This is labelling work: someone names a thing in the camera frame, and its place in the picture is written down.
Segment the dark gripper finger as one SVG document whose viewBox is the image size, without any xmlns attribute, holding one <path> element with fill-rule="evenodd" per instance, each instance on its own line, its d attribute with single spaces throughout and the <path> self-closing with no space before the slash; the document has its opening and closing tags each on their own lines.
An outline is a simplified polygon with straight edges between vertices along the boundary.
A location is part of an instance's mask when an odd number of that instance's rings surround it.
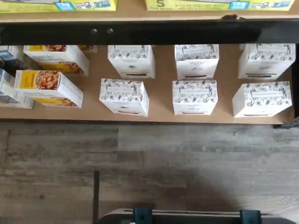
<svg viewBox="0 0 299 224">
<path fill-rule="evenodd" d="M 152 224 L 152 209 L 150 207 L 135 207 L 133 216 L 135 224 Z"/>
<path fill-rule="evenodd" d="M 261 212 L 259 210 L 240 210 L 241 224 L 261 224 Z"/>
</svg>

